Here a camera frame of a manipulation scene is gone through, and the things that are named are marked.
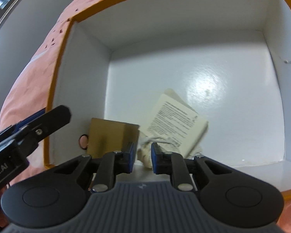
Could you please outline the orange cardboard box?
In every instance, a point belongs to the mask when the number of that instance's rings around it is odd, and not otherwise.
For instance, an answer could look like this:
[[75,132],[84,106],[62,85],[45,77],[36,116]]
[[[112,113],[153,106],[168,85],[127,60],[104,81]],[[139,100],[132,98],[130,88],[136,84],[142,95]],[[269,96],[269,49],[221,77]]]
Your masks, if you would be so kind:
[[174,90],[209,126],[204,155],[291,199],[291,0],[83,0],[51,40],[47,110],[71,123],[44,165],[81,154],[93,117],[143,124]]

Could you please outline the brown kraft cardboard box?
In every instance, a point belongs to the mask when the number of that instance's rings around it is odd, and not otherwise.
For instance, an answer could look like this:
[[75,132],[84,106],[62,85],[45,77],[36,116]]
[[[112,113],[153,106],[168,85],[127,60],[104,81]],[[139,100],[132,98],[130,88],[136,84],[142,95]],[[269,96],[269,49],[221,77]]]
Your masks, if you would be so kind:
[[136,145],[139,125],[92,118],[88,137],[87,153],[92,158],[101,158],[112,151],[125,151],[129,143]]

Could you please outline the white printed text box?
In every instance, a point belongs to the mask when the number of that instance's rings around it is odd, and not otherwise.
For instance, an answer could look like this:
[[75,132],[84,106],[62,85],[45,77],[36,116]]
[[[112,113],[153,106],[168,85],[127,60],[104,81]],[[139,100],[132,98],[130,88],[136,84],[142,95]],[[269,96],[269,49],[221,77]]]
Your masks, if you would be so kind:
[[169,142],[167,151],[187,158],[208,127],[208,121],[183,103],[162,94],[140,131],[148,138]]

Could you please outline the white knitted cloth item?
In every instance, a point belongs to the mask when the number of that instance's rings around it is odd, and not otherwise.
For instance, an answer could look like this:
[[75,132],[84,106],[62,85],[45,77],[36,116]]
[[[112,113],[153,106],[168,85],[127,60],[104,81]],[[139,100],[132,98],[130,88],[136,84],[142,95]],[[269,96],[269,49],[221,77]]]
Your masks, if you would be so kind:
[[193,134],[186,138],[180,145],[176,145],[176,141],[169,137],[160,135],[146,135],[140,132],[137,145],[137,160],[144,167],[152,169],[155,165],[156,158],[159,154],[180,154],[184,159],[193,159],[194,156],[202,152],[199,146],[200,140],[203,138],[205,130]]

